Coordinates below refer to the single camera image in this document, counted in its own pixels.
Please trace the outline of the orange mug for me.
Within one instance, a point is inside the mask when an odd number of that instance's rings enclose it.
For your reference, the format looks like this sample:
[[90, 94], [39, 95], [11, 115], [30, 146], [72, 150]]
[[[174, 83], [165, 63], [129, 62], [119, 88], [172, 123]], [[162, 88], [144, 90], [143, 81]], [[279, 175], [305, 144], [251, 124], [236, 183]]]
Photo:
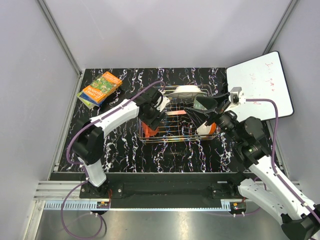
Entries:
[[141, 123], [141, 126], [142, 126], [142, 130], [144, 132], [144, 137], [146, 139], [149, 139], [150, 137], [155, 137], [158, 134], [158, 132], [160, 131], [159, 127], [157, 127], [155, 130], [152, 130], [144, 122]]

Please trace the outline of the white orange bowl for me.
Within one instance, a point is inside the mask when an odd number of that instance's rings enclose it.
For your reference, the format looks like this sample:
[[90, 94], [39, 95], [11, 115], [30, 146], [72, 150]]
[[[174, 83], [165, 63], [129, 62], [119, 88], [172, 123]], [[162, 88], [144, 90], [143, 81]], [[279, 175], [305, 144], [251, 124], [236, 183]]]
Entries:
[[205, 125], [204, 123], [196, 129], [198, 135], [212, 135], [216, 131], [216, 124]]

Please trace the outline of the pink beige plate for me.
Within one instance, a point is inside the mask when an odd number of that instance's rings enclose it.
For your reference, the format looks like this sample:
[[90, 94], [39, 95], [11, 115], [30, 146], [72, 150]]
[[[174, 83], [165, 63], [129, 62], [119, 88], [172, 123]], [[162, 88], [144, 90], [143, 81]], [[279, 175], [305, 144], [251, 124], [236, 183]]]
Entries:
[[186, 112], [184, 110], [175, 110], [175, 111], [167, 111], [167, 116], [179, 116], [179, 115], [185, 115]]

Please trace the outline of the white scalloped plate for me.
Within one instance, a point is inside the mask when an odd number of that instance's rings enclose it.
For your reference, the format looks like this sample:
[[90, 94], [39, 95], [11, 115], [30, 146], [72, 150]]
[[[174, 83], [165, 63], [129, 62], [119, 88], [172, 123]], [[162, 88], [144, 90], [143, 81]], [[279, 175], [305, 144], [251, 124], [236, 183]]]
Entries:
[[196, 85], [180, 85], [173, 92], [167, 95], [168, 98], [173, 99], [192, 99], [197, 96], [206, 96], [207, 93], [203, 92]]

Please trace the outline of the wire dish rack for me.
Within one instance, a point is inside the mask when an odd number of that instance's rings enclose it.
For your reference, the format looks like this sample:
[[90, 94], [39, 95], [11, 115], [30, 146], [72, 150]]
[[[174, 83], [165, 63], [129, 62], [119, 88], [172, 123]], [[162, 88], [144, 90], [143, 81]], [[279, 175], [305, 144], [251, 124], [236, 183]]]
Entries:
[[[186, 107], [194, 108], [195, 98], [180, 99], [168, 97], [178, 86], [167, 86], [164, 90], [164, 96], [170, 99], [170, 103], [166, 106], [165, 112], [185, 110]], [[145, 138], [142, 121], [137, 120], [137, 136], [144, 143], [164, 143], [164, 142], [185, 142], [185, 141], [200, 141], [212, 140], [220, 129], [216, 126], [216, 130], [210, 135], [198, 135], [196, 133], [197, 127], [187, 114], [166, 116], [161, 122], [159, 132], [156, 136]]]

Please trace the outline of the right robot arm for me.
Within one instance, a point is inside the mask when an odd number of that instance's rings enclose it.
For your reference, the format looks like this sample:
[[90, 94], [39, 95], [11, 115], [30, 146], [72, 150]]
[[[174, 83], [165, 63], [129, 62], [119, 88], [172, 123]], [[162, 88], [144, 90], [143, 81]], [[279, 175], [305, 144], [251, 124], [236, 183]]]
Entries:
[[275, 164], [275, 151], [264, 146], [262, 121], [250, 116], [238, 121], [237, 115], [226, 106], [213, 101], [208, 110], [185, 108], [193, 122], [216, 124], [231, 137], [233, 153], [246, 169], [255, 174], [270, 191], [259, 187], [242, 172], [235, 174], [227, 185], [232, 198], [249, 199], [280, 224], [290, 240], [311, 240], [320, 230], [320, 206], [303, 194]]

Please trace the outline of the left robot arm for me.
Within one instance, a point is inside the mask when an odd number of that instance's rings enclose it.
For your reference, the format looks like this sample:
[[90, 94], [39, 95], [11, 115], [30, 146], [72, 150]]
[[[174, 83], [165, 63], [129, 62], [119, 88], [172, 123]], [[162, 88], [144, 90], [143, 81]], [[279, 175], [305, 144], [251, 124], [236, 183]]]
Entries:
[[167, 116], [165, 108], [169, 103], [163, 91], [151, 87], [124, 99], [104, 114], [78, 122], [79, 130], [67, 148], [67, 158], [71, 158], [70, 152], [77, 157], [95, 197], [103, 198], [108, 193], [107, 176], [101, 163], [105, 138], [120, 125], [136, 118], [155, 131]]

